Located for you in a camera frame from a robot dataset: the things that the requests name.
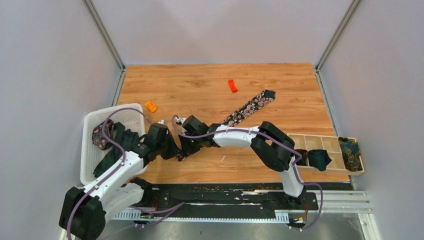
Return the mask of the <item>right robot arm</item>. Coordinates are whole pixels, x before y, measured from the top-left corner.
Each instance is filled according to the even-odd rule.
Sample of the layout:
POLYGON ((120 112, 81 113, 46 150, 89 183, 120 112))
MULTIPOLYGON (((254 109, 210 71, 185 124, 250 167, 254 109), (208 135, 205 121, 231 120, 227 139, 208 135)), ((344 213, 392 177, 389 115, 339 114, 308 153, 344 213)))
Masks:
POLYGON ((286 204, 298 209, 306 201, 305 187, 297 170, 302 155, 295 150, 294 141, 269 121, 254 127, 233 127, 214 123, 206 125, 193 115, 172 117, 172 127, 181 137, 181 145, 191 155, 201 149, 240 147, 249 148, 269 169, 277 172, 286 204))

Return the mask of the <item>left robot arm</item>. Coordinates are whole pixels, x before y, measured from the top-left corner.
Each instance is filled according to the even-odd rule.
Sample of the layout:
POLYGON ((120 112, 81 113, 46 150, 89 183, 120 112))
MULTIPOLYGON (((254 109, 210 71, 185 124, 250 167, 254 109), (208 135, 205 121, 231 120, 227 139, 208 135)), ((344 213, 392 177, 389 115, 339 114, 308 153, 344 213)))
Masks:
POLYGON ((102 175, 83 188, 67 191, 58 225, 81 240, 96 240, 107 223, 126 208, 152 204, 153 185, 136 174, 145 171, 157 156, 170 159, 178 152, 169 128, 153 123, 102 175))

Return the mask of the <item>black pink rose tie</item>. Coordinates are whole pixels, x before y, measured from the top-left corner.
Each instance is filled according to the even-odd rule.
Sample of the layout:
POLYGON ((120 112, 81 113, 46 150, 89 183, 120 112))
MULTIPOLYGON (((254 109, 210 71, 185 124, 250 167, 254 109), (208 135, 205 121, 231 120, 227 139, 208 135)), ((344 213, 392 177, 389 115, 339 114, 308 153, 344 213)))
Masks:
POLYGON ((263 90, 255 95, 251 100, 247 101, 244 105, 235 110, 233 113, 231 113, 229 116, 227 116, 220 123, 228 127, 235 127, 245 119, 252 116, 258 110, 272 103, 275 99, 276 92, 274 90, 263 90))

